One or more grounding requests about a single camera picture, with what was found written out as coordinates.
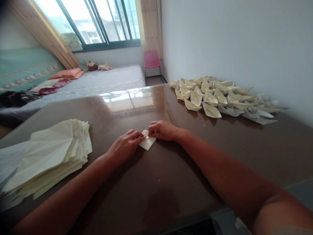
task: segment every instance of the plastic chair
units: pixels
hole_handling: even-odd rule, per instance
[[[161,80],[163,82],[161,64],[159,61],[159,55],[157,54],[157,51],[144,51],[143,57],[144,57],[144,77],[147,78],[146,69],[159,67]]]

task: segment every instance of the pile of paper boats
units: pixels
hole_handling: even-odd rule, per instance
[[[272,101],[265,94],[248,95],[253,89],[235,86],[233,81],[222,82],[215,77],[199,77],[194,80],[171,80],[170,87],[175,89],[177,99],[183,100],[187,109],[204,109],[211,118],[221,118],[221,113],[250,119],[265,125],[276,122],[271,113],[282,112],[287,108],[279,107],[278,101]]]
[[[20,165],[4,192],[36,199],[69,174],[80,169],[92,152],[89,124],[77,119],[32,133]]]

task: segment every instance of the plush toy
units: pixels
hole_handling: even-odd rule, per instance
[[[89,63],[88,63],[88,70],[89,71],[95,71],[95,70],[97,70],[98,69],[98,66],[96,65],[96,63],[95,62],[91,62],[90,60],[89,60]]]
[[[98,69],[101,69],[101,71],[103,71],[103,70],[110,70],[112,69],[112,67],[110,67],[109,64],[106,62],[105,65],[99,65]]]

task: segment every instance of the headboard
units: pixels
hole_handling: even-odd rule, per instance
[[[26,91],[64,69],[57,58],[41,46],[0,51],[0,94]]]

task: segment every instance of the gray bed sheet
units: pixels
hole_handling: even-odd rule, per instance
[[[60,88],[57,93],[45,95],[42,99],[32,101],[21,108],[3,108],[0,115],[25,121],[52,102],[145,86],[144,73],[140,65],[114,67],[109,71],[88,71],[79,79]]]

